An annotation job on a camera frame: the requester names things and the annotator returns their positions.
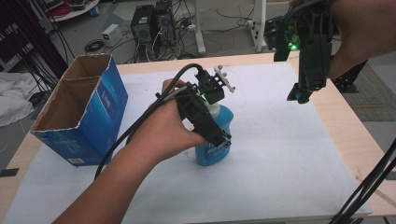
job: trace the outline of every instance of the person's hand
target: person's hand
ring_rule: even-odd
[[[163,91],[170,84],[171,79],[163,83]],[[179,80],[176,87],[184,85]],[[127,145],[136,151],[142,159],[151,159],[155,162],[166,160],[179,152],[203,144],[205,139],[198,133],[187,130],[181,122],[177,110],[177,102],[171,100],[156,109],[137,129],[131,142]]]
[[[332,58],[328,77],[343,75],[369,58],[396,50],[396,2],[332,0],[331,12],[341,47]]]

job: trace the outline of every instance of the blue cardboard box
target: blue cardboard box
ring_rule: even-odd
[[[111,55],[79,56],[30,132],[72,165],[97,165],[117,140],[127,99]]]

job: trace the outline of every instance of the white paper sheet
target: white paper sheet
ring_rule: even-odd
[[[203,167],[190,148],[145,179],[124,223],[200,223],[332,217],[357,187],[311,104],[286,98],[288,63],[225,67],[235,93],[231,151]],[[194,69],[182,77],[196,82]],[[176,72],[123,76],[129,100],[123,133]],[[46,146],[33,159],[5,223],[48,223],[92,182],[96,167],[72,167]],[[371,213],[364,205],[358,214]]]

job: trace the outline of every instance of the blue spray bottle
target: blue spray bottle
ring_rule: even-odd
[[[233,120],[233,112],[226,106],[219,105],[218,103],[213,105],[207,104],[206,106],[220,128],[224,132],[231,134],[230,123]],[[223,145],[215,147],[213,144],[205,142],[203,145],[195,148],[195,156],[200,165],[213,165],[227,156],[230,147],[231,146],[225,147]]]

